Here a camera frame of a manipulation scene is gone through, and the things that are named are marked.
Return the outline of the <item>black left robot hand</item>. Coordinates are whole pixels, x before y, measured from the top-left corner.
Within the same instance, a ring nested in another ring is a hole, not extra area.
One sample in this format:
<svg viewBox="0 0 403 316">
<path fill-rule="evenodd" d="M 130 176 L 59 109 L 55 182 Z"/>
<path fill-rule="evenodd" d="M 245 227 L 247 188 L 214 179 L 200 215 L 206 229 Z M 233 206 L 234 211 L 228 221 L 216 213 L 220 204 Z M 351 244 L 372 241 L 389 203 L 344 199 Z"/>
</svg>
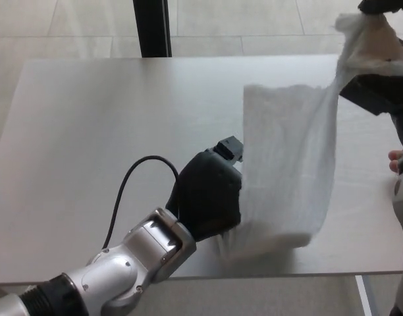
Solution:
<svg viewBox="0 0 403 316">
<path fill-rule="evenodd" d="M 243 144 L 234 136 L 199 152 L 182 169 L 166 204 L 196 242 L 240 224 L 239 193 Z"/>
</svg>

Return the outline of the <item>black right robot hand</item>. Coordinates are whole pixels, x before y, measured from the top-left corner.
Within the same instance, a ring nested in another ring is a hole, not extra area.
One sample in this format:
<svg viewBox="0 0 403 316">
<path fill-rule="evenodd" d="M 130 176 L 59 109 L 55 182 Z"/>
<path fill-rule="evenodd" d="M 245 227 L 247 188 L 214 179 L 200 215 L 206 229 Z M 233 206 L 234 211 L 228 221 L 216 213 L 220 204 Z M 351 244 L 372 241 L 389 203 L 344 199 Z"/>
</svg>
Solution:
<svg viewBox="0 0 403 316">
<path fill-rule="evenodd" d="M 371 16 L 395 13 L 403 11 L 403 1 L 362 1 L 358 8 Z M 403 146 L 403 77 L 359 75 L 347 84 L 340 95 L 376 116 L 390 114 Z"/>
</svg>

